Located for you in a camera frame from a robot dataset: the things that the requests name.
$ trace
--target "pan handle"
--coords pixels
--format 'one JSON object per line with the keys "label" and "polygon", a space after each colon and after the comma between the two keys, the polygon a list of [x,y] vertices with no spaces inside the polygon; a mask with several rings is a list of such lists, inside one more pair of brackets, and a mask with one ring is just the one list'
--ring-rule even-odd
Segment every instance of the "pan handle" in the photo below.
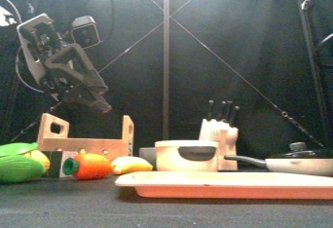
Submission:
{"label": "pan handle", "polygon": [[265,160],[260,160],[260,159],[256,159],[256,158],[252,158],[252,157],[246,157],[246,156],[240,156],[240,155],[225,155],[224,159],[229,160],[229,161],[248,162],[252,165],[257,166],[259,168],[267,169],[267,162],[265,162]]}

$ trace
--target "pan lid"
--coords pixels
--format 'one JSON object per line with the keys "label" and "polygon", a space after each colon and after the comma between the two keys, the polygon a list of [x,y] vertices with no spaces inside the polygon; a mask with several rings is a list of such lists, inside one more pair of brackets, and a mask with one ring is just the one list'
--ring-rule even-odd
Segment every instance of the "pan lid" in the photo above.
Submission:
{"label": "pan lid", "polygon": [[269,159],[333,159],[332,149],[297,151],[287,154],[277,154]]}
{"label": "pan lid", "polygon": [[287,154],[273,155],[272,159],[333,159],[332,149],[316,149],[309,150],[308,145],[304,142],[296,142],[289,145],[292,152]]}

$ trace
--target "yellow toy banana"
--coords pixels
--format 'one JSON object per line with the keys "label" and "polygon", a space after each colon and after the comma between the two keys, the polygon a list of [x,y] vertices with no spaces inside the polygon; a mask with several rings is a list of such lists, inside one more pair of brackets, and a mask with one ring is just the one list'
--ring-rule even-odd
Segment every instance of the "yellow toy banana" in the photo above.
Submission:
{"label": "yellow toy banana", "polygon": [[111,162],[114,173],[121,175],[135,171],[152,171],[153,165],[142,158],[121,156]]}

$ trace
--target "knife block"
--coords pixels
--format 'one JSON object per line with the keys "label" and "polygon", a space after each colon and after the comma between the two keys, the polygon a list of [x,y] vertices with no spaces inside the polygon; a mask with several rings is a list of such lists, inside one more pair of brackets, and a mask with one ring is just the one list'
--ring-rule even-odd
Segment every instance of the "knife block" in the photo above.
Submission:
{"label": "knife block", "polygon": [[228,123],[216,119],[204,120],[200,139],[218,141],[218,170],[237,171],[237,161],[224,159],[225,155],[237,155],[236,141],[238,138],[238,129],[232,128]]}
{"label": "knife block", "polygon": [[103,155],[110,161],[119,156],[133,155],[134,124],[129,116],[122,117],[122,138],[70,138],[70,122],[51,114],[43,114],[38,133],[38,150],[74,151]]}

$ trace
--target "frying pan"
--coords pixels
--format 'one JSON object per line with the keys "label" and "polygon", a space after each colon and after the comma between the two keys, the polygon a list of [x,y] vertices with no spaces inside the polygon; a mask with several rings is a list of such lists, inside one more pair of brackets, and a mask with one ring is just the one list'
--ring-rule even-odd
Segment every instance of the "frying pan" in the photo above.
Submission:
{"label": "frying pan", "polygon": [[275,155],[265,160],[237,155],[226,155],[224,159],[248,162],[275,172],[333,176],[332,149],[292,151],[287,154]]}

